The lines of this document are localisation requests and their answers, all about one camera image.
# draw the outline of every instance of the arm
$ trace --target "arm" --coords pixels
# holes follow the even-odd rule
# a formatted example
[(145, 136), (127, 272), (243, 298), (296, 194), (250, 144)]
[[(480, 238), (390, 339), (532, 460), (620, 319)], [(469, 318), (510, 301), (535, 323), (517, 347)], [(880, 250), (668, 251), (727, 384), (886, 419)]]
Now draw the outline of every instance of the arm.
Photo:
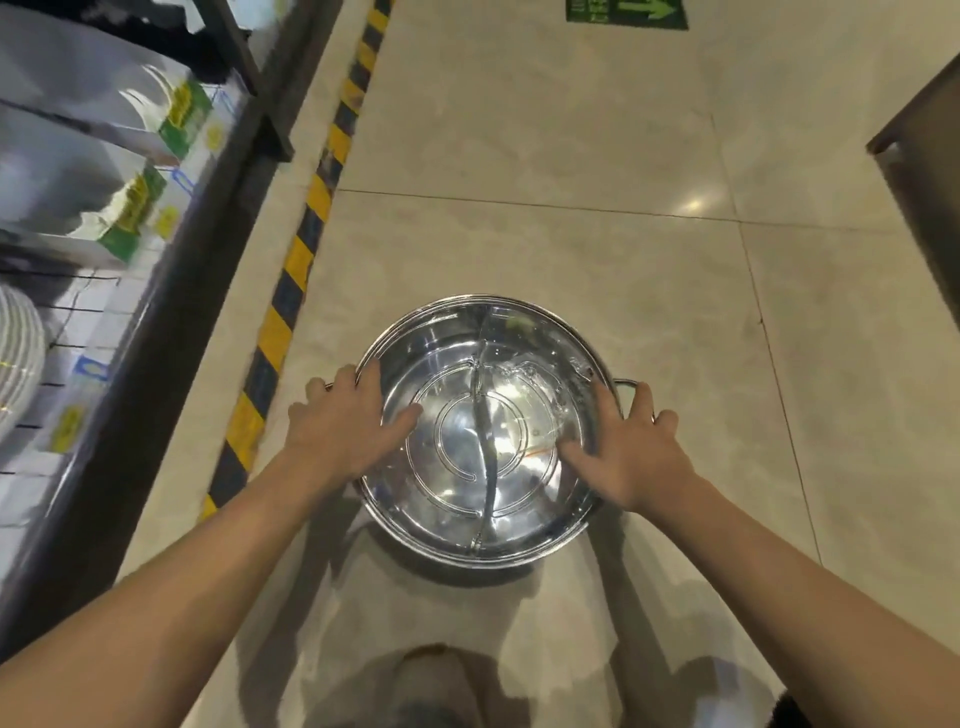
[(6, 725), (179, 726), (316, 506), (407, 436), (380, 426), (379, 367), (307, 384), (280, 454), (223, 510), (0, 667)]
[(596, 457), (564, 459), (602, 496), (662, 530), (732, 609), (818, 726), (960, 725), (960, 657), (808, 559), (726, 500), (677, 444), (678, 417), (654, 421), (641, 384), (630, 417), (596, 387)]

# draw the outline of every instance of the tile floor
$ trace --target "tile floor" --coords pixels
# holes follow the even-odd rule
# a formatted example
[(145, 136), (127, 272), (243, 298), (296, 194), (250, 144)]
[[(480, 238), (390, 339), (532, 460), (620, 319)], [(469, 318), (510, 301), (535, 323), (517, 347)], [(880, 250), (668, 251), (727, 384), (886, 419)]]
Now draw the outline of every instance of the tile floor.
[[(397, 0), (259, 464), (303, 383), (406, 311), (465, 292), (527, 299), (616, 374), (650, 381), (738, 504), (960, 649), (960, 334), (863, 150), (956, 53), (960, 16), (949, 0), (685, 4), (688, 33), (567, 24), (562, 0)], [(368, 6), (345, 2), (301, 115), (302, 169)], [(265, 228), (299, 216), (302, 195), (281, 197)], [(249, 354), (237, 331), (215, 335), (211, 362)], [(228, 412), (230, 386), (191, 403)], [(151, 519), (199, 511), (162, 478), (202, 493), (184, 471), (203, 443), (212, 468), (223, 428), (179, 433), (193, 449), (168, 454), (131, 567), (165, 546)], [(433, 642), (496, 677), (495, 724), (762, 725), (781, 690), (639, 519), (506, 583), (407, 566), (355, 500), (332, 505), (188, 722), (349, 724), (397, 655)]]

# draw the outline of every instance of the metal shelf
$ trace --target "metal shelf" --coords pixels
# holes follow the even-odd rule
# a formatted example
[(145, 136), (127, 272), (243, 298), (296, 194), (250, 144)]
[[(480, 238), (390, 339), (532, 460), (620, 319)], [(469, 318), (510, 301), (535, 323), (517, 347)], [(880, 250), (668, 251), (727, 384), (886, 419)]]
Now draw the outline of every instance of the metal shelf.
[(300, 0), (261, 74), (226, 2), (197, 0), (249, 95), (156, 256), (83, 435), (51, 473), (55, 487), (0, 593), (0, 660), (116, 578), (259, 206), (292, 156), (289, 132), (340, 5)]

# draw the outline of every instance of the yellow label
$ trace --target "yellow label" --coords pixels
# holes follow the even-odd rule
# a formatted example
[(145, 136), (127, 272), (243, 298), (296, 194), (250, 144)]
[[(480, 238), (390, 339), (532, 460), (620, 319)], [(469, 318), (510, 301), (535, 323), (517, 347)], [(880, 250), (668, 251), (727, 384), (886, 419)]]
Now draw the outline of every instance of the yellow label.
[(143, 175), (137, 175), (133, 184), (127, 189), (127, 204), (124, 205), (115, 227), (126, 232), (136, 232), (149, 198), (150, 189), (147, 187), (147, 181), (143, 179)]
[(172, 205), (162, 209), (156, 216), (154, 230), (156, 234), (168, 241), (173, 237), (177, 229), (177, 223), (180, 221), (180, 211)]
[(50, 438), (50, 450), (53, 452), (68, 452), (80, 434), (84, 423), (86, 410), (79, 404), (70, 404), (60, 414), (60, 421)]
[(224, 146), (224, 137), (227, 135), (224, 125), (219, 121), (211, 122), (206, 127), (206, 148), (211, 152), (219, 152)]
[(186, 119), (187, 112), (192, 106), (193, 95), (190, 93), (188, 84), (180, 84), (174, 89), (174, 100), (170, 106), (170, 113), (167, 114), (167, 120), (177, 129), (183, 128), (183, 121)]

